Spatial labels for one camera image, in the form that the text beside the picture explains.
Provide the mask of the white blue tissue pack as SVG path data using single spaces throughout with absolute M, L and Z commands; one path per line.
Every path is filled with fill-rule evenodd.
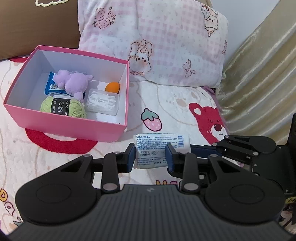
M 167 166 L 165 148 L 171 144 L 181 153 L 191 151 L 188 135 L 175 133 L 141 133 L 134 136 L 137 149 L 134 167 L 137 169 L 152 169 Z

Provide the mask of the clear plastic swab box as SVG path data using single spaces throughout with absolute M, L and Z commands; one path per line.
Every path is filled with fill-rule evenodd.
M 90 89 L 87 96 L 86 109 L 93 113 L 115 116 L 119 110 L 119 94 Z

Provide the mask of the green yarn ball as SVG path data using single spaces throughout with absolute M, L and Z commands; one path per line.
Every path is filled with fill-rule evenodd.
M 84 105 L 69 96 L 48 96 L 42 102 L 40 111 L 74 118 L 86 118 Z

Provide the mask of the orange makeup sponge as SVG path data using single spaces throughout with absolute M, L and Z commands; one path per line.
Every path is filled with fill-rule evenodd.
M 110 82 L 106 85 L 105 91 L 118 94 L 120 91 L 120 84 L 118 82 Z

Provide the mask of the purple plush toy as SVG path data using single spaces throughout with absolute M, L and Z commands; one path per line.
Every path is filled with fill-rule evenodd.
M 71 73 L 67 70 L 59 70 L 53 80 L 60 89 L 64 89 L 67 94 L 83 103 L 83 93 L 86 91 L 89 82 L 93 80 L 93 76 L 80 72 Z

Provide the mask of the blue snack packet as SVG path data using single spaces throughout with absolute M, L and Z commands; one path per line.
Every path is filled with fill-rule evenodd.
M 45 86 L 44 93 L 45 95 L 49 94 L 67 94 L 64 89 L 60 89 L 58 85 L 54 82 L 53 77 L 55 76 L 55 73 L 50 72 L 48 76 L 48 80 Z

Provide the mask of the gold satin curtain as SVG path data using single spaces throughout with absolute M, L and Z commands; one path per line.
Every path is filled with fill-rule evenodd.
M 245 40 L 216 96 L 231 134 L 287 142 L 295 113 L 295 1 L 279 1 Z

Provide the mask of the pink cardboard box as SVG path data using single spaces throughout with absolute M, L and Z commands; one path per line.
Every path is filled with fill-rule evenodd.
M 38 46 L 4 107 L 22 128 L 115 142 L 127 127 L 129 63 L 81 50 Z

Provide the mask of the pink checked pillow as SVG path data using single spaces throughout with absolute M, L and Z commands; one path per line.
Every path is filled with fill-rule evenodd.
M 199 1 L 79 1 L 79 49 L 128 61 L 130 80 L 217 87 L 228 20 Z

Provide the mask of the brown cloud pillow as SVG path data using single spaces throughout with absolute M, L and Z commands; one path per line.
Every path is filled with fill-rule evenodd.
M 38 45 L 76 49 L 79 39 L 77 1 L 1 1 L 1 60 Z

